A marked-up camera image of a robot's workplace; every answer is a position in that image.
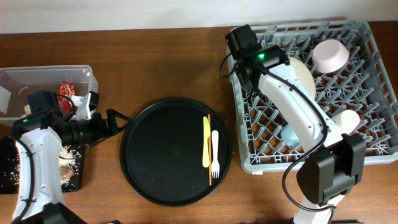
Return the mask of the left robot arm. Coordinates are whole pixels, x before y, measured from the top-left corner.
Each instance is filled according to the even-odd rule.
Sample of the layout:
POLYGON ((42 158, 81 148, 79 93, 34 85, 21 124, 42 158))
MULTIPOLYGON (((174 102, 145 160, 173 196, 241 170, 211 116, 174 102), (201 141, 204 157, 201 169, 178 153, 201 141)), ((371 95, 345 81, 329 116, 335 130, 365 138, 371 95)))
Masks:
POLYGON ((65 146, 91 149, 125 130, 117 119, 132 119, 114 109, 107 117, 95 110, 99 94, 66 99, 72 108, 63 114, 59 105, 62 95, 38 91, 29 95, 31 113, 14 122, 11 139, 19 154, 19 193, 13 223, 83 223, 83 219, 66 207, 62 194, 59 160, 65 146))

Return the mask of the red snack wrapper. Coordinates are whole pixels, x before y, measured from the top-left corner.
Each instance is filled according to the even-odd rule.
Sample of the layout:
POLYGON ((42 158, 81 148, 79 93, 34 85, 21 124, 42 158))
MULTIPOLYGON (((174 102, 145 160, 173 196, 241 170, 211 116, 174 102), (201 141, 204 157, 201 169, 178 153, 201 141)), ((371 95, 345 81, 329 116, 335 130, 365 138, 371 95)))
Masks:
MULTIPOLYGON (((71 98, 73 95, 75 95, 75 85, 73 83, 62 82, 58 93, 71 98)), ((68 112, 72 109, 72 104, 70 101, 61 96, 58 96, 57 100, 62 113, 64 115, 68 114, 68 112)))

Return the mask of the small pink plate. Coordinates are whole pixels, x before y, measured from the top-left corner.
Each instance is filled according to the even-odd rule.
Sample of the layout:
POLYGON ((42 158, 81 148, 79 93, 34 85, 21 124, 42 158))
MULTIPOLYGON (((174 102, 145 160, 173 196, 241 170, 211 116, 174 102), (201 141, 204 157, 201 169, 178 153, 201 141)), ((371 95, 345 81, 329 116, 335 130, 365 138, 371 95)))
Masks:
POLYGON ((328 39, 317 44, 313 50, 312 62, 316 71, 331 73, 339 70, 349 59, 349 50, 338 40, 328 39))

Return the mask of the blue cup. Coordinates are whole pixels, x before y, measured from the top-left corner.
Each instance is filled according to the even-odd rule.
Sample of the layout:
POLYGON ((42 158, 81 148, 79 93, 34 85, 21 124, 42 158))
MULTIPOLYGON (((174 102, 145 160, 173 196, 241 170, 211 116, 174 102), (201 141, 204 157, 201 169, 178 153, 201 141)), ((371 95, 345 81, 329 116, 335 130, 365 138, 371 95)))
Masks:
POLYGON ((281 132, 280 132, 281 139, 287 146, 296 146, 300 143, 300 140, 298 139, 296 133, 294 132, 293 128, 289 125, 286 124, 281 132))

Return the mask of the orange chopstick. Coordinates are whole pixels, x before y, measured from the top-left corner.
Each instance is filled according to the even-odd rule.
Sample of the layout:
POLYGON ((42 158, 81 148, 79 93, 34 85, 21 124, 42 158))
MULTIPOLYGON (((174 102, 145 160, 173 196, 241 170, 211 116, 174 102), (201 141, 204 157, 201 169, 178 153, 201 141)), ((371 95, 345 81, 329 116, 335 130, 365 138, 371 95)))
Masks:
POLYGON ((211 171, 211 114, 208 114, 208 122, 210 127, 210 136, 208 138, 208 153, 209 153, 209 186, 212 186, 212 171, 211 171))

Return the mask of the large beige plate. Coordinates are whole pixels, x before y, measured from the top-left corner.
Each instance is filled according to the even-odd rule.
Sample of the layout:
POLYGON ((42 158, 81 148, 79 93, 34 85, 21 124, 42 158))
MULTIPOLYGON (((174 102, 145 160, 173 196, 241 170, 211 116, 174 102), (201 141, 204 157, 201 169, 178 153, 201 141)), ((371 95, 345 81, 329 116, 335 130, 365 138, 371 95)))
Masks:
POLYGON ((307 68, 307 66, 301 62, 300 60, 294 58, 294 57, 289 57, 290 64, 293 66, 295 70, 295 74, 298 78, 298 80, 301 82, 303 87, 306 89, 306 91, 309 93, 309 95, 315 99, 316 97, 316 87, 315 87, 315 82, 312 77, 312 74, 310 70, 307 68))

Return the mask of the white cup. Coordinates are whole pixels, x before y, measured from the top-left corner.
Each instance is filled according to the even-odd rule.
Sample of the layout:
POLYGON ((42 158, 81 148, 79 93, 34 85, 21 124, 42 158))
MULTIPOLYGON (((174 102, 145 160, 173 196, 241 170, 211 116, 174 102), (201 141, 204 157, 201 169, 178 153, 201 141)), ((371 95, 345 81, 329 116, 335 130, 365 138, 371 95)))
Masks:
POLYGON ((344 110, 334 115, 331 120, 339 126, 345 134, 350 134, 360 124, 360 117, 353 110, 344 110))

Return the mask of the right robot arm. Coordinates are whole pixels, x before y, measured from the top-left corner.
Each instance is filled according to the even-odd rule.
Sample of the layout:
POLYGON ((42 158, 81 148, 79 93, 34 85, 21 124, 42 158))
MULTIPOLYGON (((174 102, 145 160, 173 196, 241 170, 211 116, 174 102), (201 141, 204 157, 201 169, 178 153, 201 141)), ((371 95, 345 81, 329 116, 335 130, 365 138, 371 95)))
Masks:
POLYGON ((250 25, 225 36, 243 90, 258 90, 276 105, 304 154, 286 168, 282 189, 298 207, 294 223, 330 223, 337 204, 360 183, 366 142, 336 124, 305 90, 287 54, 262 48, 250 25))

